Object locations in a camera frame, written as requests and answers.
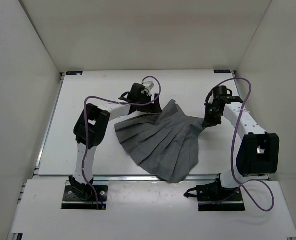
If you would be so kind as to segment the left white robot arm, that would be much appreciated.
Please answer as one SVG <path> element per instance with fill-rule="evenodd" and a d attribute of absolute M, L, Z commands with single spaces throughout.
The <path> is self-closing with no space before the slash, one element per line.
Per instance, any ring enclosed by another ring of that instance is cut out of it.
<path fill-rule="evenodd" d="M 73 134 L 77 143 L 77 161 L 74 173 L 68 177 L 72 192 L 81 201 L 95 199 L 98 194 L 93 187 L 93 161 L 96 148 L 104 139 L 108 123 L 134 112 L 158 114 L 161 112 L 159 96 L 152 96 L 152 81 L 134 83 L 129 92 L 123 93 L 117 101 L 105 100 L 106 105 L 96 106 L 84 100 Z"/>

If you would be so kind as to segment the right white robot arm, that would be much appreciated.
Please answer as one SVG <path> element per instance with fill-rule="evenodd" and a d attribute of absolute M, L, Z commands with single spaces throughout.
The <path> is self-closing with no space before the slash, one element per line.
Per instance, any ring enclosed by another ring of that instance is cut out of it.
<path fill-rule="evenodd" d="M 234 127 L 230 169 L 213 183 L 194 188 L 202 205 L 215 205 L 231 199 L 246 182 L 274 174 L 278 166 L 279 137 L 262 128 L 244 108 L 245 102 L 232 90 L 214 87 L 205 102 L 205 128 L 214 127 L 226 118 Z"/>

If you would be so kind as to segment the grey pleated skirt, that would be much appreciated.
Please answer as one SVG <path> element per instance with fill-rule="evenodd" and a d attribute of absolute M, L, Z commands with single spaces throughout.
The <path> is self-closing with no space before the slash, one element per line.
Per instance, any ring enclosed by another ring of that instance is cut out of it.
<path fill-rule="evenodd" d="M 175 100 L 158 114 L 143 114 L 114 125 L 119 144 L 151 175 L 178 183 L 198 164 L 204 119 L 186 115 Z"/>

